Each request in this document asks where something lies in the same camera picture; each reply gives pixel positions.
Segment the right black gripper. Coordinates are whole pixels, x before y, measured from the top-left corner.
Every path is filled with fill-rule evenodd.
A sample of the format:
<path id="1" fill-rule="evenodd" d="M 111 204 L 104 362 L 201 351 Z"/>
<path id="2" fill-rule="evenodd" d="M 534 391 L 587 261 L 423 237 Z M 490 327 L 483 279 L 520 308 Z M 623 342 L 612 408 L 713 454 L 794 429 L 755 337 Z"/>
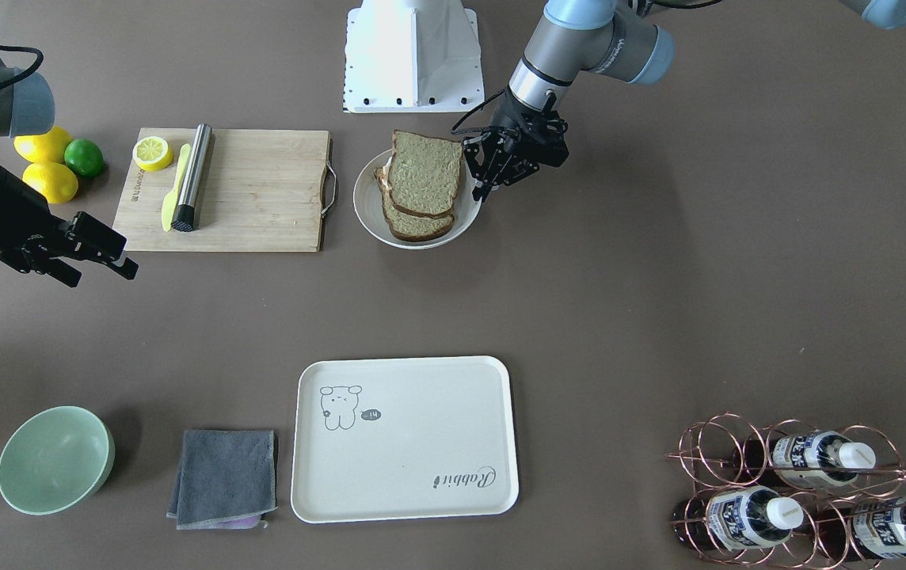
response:
<path id="1" fill-rule="evenodd" d="M 127 238 L 86 212 L 69 222 L 47 200 L 0 166 L 0 261 L 19 273 L 51 276 L 68 287 L 82 277 L 61 257 L 104 264 L 127 280 L 139 266 L 126 257 Z"/>

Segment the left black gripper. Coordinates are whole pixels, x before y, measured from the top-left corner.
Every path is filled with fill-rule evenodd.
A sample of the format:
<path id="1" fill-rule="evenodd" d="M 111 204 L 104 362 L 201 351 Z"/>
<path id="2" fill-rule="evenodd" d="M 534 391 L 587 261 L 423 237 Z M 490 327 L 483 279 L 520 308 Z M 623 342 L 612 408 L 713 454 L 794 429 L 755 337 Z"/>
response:
<path id="1" fill-rule="evenodd" d="M 525 178 L 541 165 L 561 166 L 569 157 L 568 123 L 555 109 L 533 109 L 508 88 L 489 126 L 492 131 L 468 135 L 463 155 L 474 178 L 474 201 L 482 204 L 499 187 L 500 178 Z"/>

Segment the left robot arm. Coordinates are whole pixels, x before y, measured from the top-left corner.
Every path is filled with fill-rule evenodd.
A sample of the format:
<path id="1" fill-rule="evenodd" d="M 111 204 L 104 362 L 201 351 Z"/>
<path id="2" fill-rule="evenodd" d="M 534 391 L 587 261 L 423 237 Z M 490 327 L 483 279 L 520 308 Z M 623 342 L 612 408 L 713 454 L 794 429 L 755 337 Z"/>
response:
<path id="1" fill-rule="evenodd" d="M 489 126 L 460 127 L 474 201 L 518 183 L 541 165 L 569 156 L 568 123 L 558 109 L 582 72 L 651 86 L 669 70 L 673 37 L 617 1 L 547 1 L 508 85 L 479 104 L 496 101 Z"/>

